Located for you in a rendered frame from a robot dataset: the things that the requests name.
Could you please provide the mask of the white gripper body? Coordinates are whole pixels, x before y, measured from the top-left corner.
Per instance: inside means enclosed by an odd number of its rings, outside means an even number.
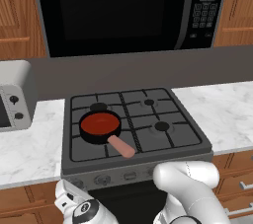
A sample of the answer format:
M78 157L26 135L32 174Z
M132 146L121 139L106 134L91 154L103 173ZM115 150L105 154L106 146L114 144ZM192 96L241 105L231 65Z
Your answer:
M82 200L87 200L89 198L87 192L74 186L65 179L60 180L55 187L55 198L59 199L62 195L66 195L74 202L81 202Z

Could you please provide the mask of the red marinara sauce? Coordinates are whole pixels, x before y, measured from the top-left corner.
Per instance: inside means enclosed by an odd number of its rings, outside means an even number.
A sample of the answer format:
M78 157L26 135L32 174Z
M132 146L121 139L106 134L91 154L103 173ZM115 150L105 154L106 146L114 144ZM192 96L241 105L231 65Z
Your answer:
M120 125L119 120L112 114L106 112L93 113L85 117L81 122L81 128L90 134L108 134Z

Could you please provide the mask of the wooden drawer front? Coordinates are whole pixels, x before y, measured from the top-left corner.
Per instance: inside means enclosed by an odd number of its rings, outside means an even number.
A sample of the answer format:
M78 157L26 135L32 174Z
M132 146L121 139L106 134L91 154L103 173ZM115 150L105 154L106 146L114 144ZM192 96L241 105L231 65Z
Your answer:
M213 191L218 198L226 198L233 195L253 192L253 189L241 189L239 182L244 182L246 185L252 185L253 169L221 173L218 186Z
M56 182L0 189L0 216L55 208Z
M223 208L230 211L253 207L253 196L243 196L225 200L222 202ZM241 215L228 216L231 224L253 224L253 211Z
M219 170L253 168L253 150L214 156L212 162Z

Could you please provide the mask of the black oven door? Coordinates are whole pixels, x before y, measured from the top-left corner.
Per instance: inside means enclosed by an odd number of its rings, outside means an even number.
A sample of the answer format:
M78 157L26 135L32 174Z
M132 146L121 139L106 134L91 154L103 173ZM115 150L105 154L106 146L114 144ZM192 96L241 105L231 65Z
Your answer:
M152 181L90 190L120 224L153 224L165 205L167 193Z

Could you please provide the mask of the grey gas hob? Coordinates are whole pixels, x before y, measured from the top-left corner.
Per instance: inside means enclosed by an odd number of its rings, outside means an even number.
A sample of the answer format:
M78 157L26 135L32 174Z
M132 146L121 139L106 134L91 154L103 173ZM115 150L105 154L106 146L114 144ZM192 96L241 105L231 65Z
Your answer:
M122 121L120 138L135 150L124 158L110 144L94 145L81 138L82 115L105 108ZM61 176L79 179L88 190L104 188L94 179L108 175L116 187L150 181L147 169L171 161L207 161L212 145L184 106L165 88L78 95L65 101Z

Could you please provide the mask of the grey toaster oven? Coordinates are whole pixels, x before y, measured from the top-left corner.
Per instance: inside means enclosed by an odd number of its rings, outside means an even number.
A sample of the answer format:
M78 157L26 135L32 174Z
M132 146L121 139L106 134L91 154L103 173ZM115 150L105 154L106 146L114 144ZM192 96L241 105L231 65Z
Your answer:
M11 96L19 101L14 105ZM32 65L26 60L0 61L0 132L27 129L31 126L38 101ZM22 119L15 119L21 112Z

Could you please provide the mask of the black microwave oven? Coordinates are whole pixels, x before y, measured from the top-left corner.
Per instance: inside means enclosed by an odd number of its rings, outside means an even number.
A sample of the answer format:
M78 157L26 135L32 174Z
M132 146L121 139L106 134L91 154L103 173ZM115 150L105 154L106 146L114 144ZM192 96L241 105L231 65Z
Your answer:
M223 0L38 0L51 58L210 48Z

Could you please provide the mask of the wooden wall cupboard door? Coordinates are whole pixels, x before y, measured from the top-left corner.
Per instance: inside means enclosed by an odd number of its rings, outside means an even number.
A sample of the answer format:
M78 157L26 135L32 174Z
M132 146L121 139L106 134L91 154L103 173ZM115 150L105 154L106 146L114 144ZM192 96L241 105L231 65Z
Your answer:
M0 60L46 57L36 0L0 0L0 38L30 37L27 42L0 42Z
M253 27L253 0L223 0L215 46L253 44L253 32L223 32L223 28Z

